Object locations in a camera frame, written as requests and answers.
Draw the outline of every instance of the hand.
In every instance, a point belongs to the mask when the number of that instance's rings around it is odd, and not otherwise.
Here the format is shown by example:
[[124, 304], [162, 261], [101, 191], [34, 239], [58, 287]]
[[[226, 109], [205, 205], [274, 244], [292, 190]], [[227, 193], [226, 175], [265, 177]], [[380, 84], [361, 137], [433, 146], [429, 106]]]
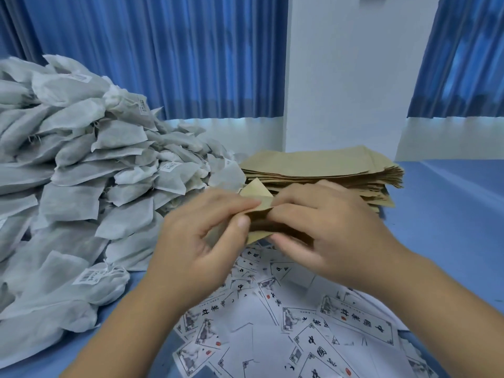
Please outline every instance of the hand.
[[354, 192], [326, 180], [291, 184], [273, 200], [268, 219], [310, 235], [313, 248], [287, 235], [271, 240], [286, 255], [340, 284], [372, 293], [411, 252]]
[[142, 279], [182, 312], [199, 304], [228, 276], [249, 233], [250, 219], [234, 216], [211, 248], [205, 235], [230, 217], [260, 202], [209, 188], [164, 218], [156, 249]]

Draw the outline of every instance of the chinese character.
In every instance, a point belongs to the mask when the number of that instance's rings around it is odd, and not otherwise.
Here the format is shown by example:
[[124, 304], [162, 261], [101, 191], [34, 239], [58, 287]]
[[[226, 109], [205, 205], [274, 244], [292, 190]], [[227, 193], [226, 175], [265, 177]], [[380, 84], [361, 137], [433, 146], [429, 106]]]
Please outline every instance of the chinese character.
[[319, 346], [317, 349], [317, 354], [318, 356], [320, 356], [320, 358], [323, 358], [327, 354], [327, 351], [322, 349], [322, 346]]

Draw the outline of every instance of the person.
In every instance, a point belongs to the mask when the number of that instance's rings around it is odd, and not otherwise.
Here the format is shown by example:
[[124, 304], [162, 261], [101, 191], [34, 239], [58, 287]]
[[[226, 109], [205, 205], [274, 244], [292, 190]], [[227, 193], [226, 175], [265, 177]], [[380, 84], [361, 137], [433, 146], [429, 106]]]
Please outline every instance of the person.
[[[249, 218], [240, 213], [258, 204], [208, 189], [170, 212], [145, 276], [61, 376], [146, 376], [180, 316], [225, 280], [249, 231]], [[270, 220], [314, 240], [308, 248], [284, 234], [271, 235], [283, 253], [329, 280], [380, 299], [452, 377], [504, 377], [503, 316], [401, 245], [359, 196], [320, 181], [292, 184], [272, 205]], [[210, 248], [205, 235], [227, 220]]]

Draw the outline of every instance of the white sticker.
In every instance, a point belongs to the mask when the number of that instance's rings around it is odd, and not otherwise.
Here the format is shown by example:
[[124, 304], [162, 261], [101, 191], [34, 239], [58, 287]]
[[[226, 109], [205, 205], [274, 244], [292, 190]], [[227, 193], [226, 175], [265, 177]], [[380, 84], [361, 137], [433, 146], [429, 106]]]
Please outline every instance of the white sticker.
[[167, 162], [163, 167], [159, 168], [159, 171], [172, 172], [176, 166], [180, 166], [180, 162]]
[[89, 81], [91, 81], [93, 79], [93, 77], [91, 75], [76, 74], [76, 73], [61, 74], [61, 76], [66, 77], [66, 78], [70, 78], [71, 80], [76, 80], [76, 81], [79, 81], [79, 82], [84, 82], [84, 83], [89, 83]]
[[100, 280], [108, 273], [107, 269], [85, 269], [78, 278], [72, 282], [72, 285], [79, 284], [88, 284], [88, 285], [96, 285], [100, 282]]
[[149, 108], [147, 107], [147, 98], [143, 95], [138, 96], [138, 108], [140, 110], [140, 115], [149, 114]]

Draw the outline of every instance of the blue tabletop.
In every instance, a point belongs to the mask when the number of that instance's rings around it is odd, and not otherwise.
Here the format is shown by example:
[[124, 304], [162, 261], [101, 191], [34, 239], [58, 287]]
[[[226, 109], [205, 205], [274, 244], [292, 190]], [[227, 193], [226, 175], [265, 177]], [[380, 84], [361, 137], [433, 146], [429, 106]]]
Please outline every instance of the blue tabletop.
[[[504, 161], [436, 160], [402, 162], [404, 189], [391, 189], [396, 208], [385, 209], [384, 220], [412, 251], [434, 260], [450, 276], [504, 313]], [[128, 290], [143, 273], [132, 273]], [[117, 302], [102, 307], [103, 321]], [[0, 378], [58, 376], [96, 330], [68, 334], [57, 345], [0, 370]], [[423, 353], [440, 377], [447, 376], [413, 334], [401, 332]], [[150, 377], [180, 374], [171, 354], [182, 344], [170, 334]], [[203, 369], [198, 377], [213, 376]]]

